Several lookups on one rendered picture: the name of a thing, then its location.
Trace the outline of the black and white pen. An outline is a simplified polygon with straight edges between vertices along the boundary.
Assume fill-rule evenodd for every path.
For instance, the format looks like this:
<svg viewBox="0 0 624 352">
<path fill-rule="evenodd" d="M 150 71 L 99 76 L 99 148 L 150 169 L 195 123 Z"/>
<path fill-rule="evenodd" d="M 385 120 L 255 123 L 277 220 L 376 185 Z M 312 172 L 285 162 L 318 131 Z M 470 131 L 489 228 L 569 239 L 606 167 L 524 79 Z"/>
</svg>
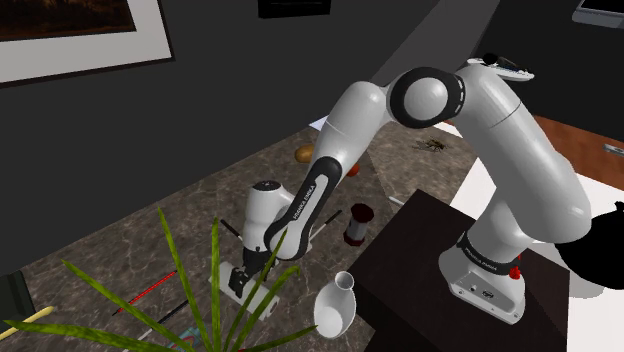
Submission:
<svg viewBox="0 0 624 352">
<path fill-rule="evenodd" d="M 239 240 L 242 241 L 242 236 L 241 234 L 234 229 L 225 219 L 221 219 L 220 223 L 230 232 L 232 233 L 234 236 L 236 236 Z"/>
<path fill-rule="evenodd" d="M 181 304 L 179 304 L 177 307 L 175 307 L 174 309 L 172 309 L 171 311 L 169 311 L 164 317 L 162 317 L 161 319 L 159 319 L 157 321 L 158 324 L 163 324 L 165 322 L 167 322 L 171 317 L 173 317 L 175 314 L 177 314 L 178 312 L 180 312 L 183 308 L 185 308 L 187 305 L 189 305 L 189 301 L 188 299 L 185 300 L 184 302 L 182 302 Z M 147 331 L 145 331 L 139 338 L 139 341 L 144 340 L 151 332 L 153 331 L 153 328 L 149 328 Z M 122 352 L 129 352 L 129 349 L 124 349 Z"/>
<path fill-rule="evenodd" d="M 315 232 L 310 236 L 309 240 L 312 241 L 325 227 L 327 227 L 333 220 L 335 220 L 342 210 L 337 210 L 332 216 L 330 216 Z"/>
</svg>

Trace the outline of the green leafy plant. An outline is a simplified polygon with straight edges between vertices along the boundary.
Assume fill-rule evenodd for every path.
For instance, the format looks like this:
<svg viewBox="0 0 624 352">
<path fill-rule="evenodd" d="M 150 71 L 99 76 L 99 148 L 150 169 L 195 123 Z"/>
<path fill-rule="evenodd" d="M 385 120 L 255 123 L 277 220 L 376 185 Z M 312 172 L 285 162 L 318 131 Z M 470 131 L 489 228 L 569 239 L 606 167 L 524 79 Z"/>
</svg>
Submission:
<svg viewBox="0 0 624 352">
<path fill-rule="evenodd" d="M 261 300 L 259 305 L 252 311 L 250 318 L 245 322 L 244 327 L 241 330 L 238 330 L 237 327 L 242 321 L 242 317 L 246 309 L 249 307 L 253 297 L 258 292 L 259 287 L 257 285 L 253 286 L 250 294 L 247 296 L 246 300 L 244 300 L 242 307 L 239 309 L 237 316 L 235 317 L 227 338 L 225 341 L 222 341 L 222 330 L 221 330 L 221 319 L 220 319 L 220 283 L 221 283 L 221 274 L 219 269 L 219 259 L 220 259 L 220 244 L 219 244 L 219 230 L 218 223 L 219 220 L 215 218 L 211 227 L 211 328 L 212 332 L 208 333 L 206 331 L 206 326 L 204 319 L 199 311 L 196 299 L 194 297 L 192 288 L 188 281 L 186 271 L 184 265 L 180 259 L 178 250 L 176 248 L 175 242 L 172 237 L 171 230 L 166 221 L 163 212 L 158 213 L 160 222 L 165 234 L 165 237 L 168 242 L 168 246 L 176 265 L 176 269 L 178 270 L 180 281 L 183 285 L 183 289 L 186 295 L 186 298 L 189 301 L 189 307 L 191 308 L 193 317 L 195 319 L 197 327 L 200 329 L 201 333 L 201 341 L 206 349 L 206 352 L 263 352 L 267 349 L 271 349 L 277 347 L 279 345 L 288 343 L 295 339 L 298 339 L 313 330 L 316 329 L 314 325 L 306 327 L 300 331 L 292 333 L 290 335 L 284 336 L 282 338 L 253 346 L 244 348 L 242 344 L 247 338 L 250 331 L 253 329 L 256 322 L 259 320 L 260 315 L 268 308 L 268 305 L 271 303 L 272 299 L 275 298 L 276 293 L 282 288 L 287 279 L 294 274 L 300 273 L 300 268 L 297 266 L 292 266 L 286 269 L 281 276 L 277 279 L 277 281 L 273 284 L 273 286 L 269 289 L 268 293 L 265 294 L 264 298 Z M 87 275 L 81 269 L 71 264 L 68 261 L 63 262 L 64 266 L 69 269 L 72 273 L 74 273 L 77 277 L 83 280 L 85 283 L 89 284 L 92 288 L 96 289 L 100 294 L 108 298 L 110 301 L 114 302 L 120 307 L 125 308 L 124 311 L 133 315 L 136 319 L 140 320 L 150 328 L 153 328 L 153 331 L 159 333 L 160 335 L 166 337 L 170 342 L 174 342 L 179 344 L 182 348 L 186 350 L 186 352 L 196 352 L 195 348 L 189 346 L 184 343 L 178 335 L 172 333 L 170 330 L 165 328 L 163 325 L 158 324 L 157 321 L 150 318 L 148 315 L 135 308 L 133 305 L 128 305 L 126 301 L 122 300 L 112 291 L 104 287 L 98 281 Z M 139 341 L 138 339 L 129 338 L 126 336 L 122 336 L 119 334 L 114 334 L 110 332 L 106 332 L 103 330 L 92 329 L 83 326 L 76 325 L 67 325 L 67 324 L 39 324 L 37 320 L 33 323 L 23 323 L 23 320 L 8 320 L 6 322 L 10 327 L 18 328 L 18 331 L 28 331 L 28 332 L 36 332 L 43 334 L 54 334 L 54 335 L 63 335 L 69 337 L 80 338 L 84 340 L 90 340 L 93 342 L 97 342 L 99 344 L 104 344 L 108 346 L 113 346 L 117 348 L 129 349 L 134 352 L 167 352 L 168 349 L 164 346 L 146 342 Z"/>
</svg>

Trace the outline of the white vase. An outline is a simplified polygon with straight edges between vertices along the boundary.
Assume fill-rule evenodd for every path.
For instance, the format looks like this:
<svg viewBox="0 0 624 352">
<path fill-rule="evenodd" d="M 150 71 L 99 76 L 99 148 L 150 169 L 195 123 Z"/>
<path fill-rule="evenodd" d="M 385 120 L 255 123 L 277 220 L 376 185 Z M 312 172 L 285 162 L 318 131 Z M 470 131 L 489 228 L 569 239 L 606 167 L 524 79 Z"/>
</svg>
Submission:
<svg viewBox="0 0 624 352">
<path fill-rule="evenodd" d="M 322 337 L 336 339 L 353 323 L 357 310 L 354 284 L 355 280 L 349 272 L 340 271 L 318 293 L 314 304 L 314 324 Z"/>
</svg>

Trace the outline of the blue and red book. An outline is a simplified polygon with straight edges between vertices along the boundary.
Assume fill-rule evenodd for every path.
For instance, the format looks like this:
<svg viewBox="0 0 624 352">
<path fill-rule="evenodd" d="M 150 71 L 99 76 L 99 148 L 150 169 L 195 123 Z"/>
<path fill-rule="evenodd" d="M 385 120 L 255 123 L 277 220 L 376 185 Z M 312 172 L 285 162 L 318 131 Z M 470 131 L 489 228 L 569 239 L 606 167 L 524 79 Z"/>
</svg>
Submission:
<svg viewBox="0 0 624 352">
<path fill-rule="evenodd" d="M 197 347 L 200 342 L 201 342 L 201 333 L 200 330 L 197 327 L 190 327 L 186 330 L 184 330 L 180 335 L 179 338 L 186 344 L 188 344 L 189 346 L 195 348 Z M 174 342 L 170 342 L 167 345 L 168 348 L 170 349 L 174 349 L 176 351 L 180 351 L 180 352 L 186 352 L 186 350 L 184 348 L 182 348 L 179 344 L 176 344 Z"/>
</svg>

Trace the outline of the dark red jar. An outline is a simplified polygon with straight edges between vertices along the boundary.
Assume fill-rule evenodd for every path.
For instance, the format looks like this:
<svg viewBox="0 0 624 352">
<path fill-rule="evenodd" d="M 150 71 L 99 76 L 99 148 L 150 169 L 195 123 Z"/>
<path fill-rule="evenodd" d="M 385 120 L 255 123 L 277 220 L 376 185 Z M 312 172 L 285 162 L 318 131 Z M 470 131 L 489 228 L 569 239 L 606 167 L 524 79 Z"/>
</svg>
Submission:
<svg viewBox="0 0 624 352">
<path fill-rule="evenodd" d="M 360 246 L 365 242 L 369 223 L 374 218 L 374 211 L 364 203 L 356 203 L 351 207 L 351 218 L 343 232 L 344 241 L 350 246 Z"/>
</svg>

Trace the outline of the red pen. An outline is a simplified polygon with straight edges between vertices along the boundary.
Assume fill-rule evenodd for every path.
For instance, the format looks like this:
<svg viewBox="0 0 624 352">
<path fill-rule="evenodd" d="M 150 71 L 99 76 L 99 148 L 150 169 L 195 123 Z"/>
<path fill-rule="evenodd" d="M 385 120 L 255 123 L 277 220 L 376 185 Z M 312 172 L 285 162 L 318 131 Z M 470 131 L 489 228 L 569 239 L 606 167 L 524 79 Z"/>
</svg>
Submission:
<svg viewBox="0 0 624 352">
<path fill-rule="evenodd" d="M 174 277 L 176 274 L 178 273 L 178 270 L 174 270 L 170 273 L 168 273 L 167 275 L 163 276 L 162 278 L 160 278 L 158 281 L 156 281 L 155 283 L 151 284 L 149 287 L 147 287 L 146 289 L 144 289 L 143 291 L 141 291 L 140 293 L 138 293 L 137 295 L 135 295 L 132 299 L 130 299 L 127 304 L 128 305 L 133 305 L 135 304 L 137 301 L 139 301 L 140 299 L 142 299 L 144 296 L 146 296 L 147 294 L 149 294 L 150 292 L 152 292 L 154 289 L 156 289 L 157 287 L 161 286 L 163 283 L 165 283 L 167 280 L 169 280 L 170 278 Z M 115 316 L 121 312 L 123 312 L 125 310 L 125 308 L 120 307 L 118 309 L 116 309 L 111 316 Z"/>
</svg>

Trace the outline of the dark robot stand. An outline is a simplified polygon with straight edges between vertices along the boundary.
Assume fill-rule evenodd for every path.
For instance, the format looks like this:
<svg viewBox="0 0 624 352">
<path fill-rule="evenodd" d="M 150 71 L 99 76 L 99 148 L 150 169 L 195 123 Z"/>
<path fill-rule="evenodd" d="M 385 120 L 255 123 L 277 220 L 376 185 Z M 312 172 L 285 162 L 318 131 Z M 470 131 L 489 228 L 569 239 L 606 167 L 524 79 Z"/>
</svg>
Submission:
<svg viewBox="0 0 624 352">
<path fill-rule="evenodd" d="M 352 264 L 364 352 L 567 352 L 569 272 L 527 249 L 526 308 L 509 325 L 455 297 L 439 255 L 473 219 L 416 191 Z"/>
</svg>

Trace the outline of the dark insect figure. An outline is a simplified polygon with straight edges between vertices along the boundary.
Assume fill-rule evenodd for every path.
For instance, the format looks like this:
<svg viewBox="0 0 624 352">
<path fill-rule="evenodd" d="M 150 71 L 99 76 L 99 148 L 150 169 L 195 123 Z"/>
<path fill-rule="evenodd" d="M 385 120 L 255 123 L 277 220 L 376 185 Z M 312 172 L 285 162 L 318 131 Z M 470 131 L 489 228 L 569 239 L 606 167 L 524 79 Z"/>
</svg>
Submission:
<svg viewBox="0 0 624 352">
<path fill-rule="evenodd" d="M 414 148 L 419 150 L 428 150 L 431 152 L 441 152 L 446 148 L 446 145 L 437 139 L 427 139 L 417 141 Z"/>
</svg>

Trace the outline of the yellow stick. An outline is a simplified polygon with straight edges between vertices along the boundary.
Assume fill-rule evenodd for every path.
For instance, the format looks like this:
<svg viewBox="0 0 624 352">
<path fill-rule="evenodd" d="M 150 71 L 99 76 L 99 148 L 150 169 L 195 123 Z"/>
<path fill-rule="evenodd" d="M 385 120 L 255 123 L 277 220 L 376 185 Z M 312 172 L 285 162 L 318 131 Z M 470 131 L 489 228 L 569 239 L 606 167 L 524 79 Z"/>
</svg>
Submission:
<svg viewBox="0 0 624 352">
<path fill-rule="evenodd" d="M 33 315 L 25 318 L 23 320 L 23 323 L 33 323 L 36 320 L 45 317 L 49 314 L 51 314 L 52 312 L 55 311 L 55 307 L 54 306 L 48 306 L 45 307 L 39 311 L 37 311 L 36 313 L 34 313 Z M 9 329 L 7 329 L 6 331 L 0 333 L 0 341 L 4 340 L 5 338 L 11 336 L 12 334 L 16 333 L 18 331 L 18 328 L 15 327 L 10 327 Z"/>
</svg>

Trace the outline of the dark box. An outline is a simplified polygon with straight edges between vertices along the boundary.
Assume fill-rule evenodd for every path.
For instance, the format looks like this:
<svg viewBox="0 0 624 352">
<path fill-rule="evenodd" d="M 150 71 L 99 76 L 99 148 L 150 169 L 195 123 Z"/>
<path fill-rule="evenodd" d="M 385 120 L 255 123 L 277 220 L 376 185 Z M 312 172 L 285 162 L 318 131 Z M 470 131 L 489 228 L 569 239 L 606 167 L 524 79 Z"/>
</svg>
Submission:
<svg viewBox="0 0 624 352">
<path fill-rule="evenodd" d="M 0 276 L 0 333 L 10 328 L 5 320 L 24 320 L 35 312 L 22 271 Z"/>
</svg>

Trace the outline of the black round pot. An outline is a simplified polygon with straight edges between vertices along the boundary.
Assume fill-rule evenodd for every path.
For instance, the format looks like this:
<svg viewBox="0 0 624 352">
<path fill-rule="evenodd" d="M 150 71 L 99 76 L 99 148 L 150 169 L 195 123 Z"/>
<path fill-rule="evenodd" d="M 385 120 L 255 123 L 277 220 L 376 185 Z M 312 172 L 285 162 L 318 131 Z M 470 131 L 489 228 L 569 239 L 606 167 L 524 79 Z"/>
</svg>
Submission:
<svg viewBox="0 0 624 352">
<path fill-rule="evenodd" d="M 582 279 L 624 290 L 624 202 L 594 217 L 589 232 L 573 242 L 555 244 L 568 268 Z"/>
</svg>

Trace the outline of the grey appliance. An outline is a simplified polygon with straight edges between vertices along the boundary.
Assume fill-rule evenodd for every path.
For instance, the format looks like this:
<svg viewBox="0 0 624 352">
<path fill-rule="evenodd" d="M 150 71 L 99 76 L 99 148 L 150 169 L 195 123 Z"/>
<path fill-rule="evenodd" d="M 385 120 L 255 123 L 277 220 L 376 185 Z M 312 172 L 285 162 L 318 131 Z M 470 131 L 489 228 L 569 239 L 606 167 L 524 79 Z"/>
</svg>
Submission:
<svg viewBox="0 0 624 352">
<path fill-rule="evenodd" d="M 572 14 L 576 23 L 624 29 L 624 0 L 581 0 Z"/>
</svg>

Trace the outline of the framed wall picture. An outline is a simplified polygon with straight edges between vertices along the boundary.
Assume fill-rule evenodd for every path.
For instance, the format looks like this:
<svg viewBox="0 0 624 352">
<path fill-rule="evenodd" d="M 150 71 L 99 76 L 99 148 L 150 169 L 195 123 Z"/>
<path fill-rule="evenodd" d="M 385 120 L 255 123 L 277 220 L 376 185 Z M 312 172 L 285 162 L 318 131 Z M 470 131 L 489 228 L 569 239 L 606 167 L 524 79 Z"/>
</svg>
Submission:
<svg viewBox="0 0 624 352">
<path fill-rule="evenodd" d="M 133 32 L 0 42 L 0 88 L 174 59 L 161 0 L 127 0 Z"/>
</svg>

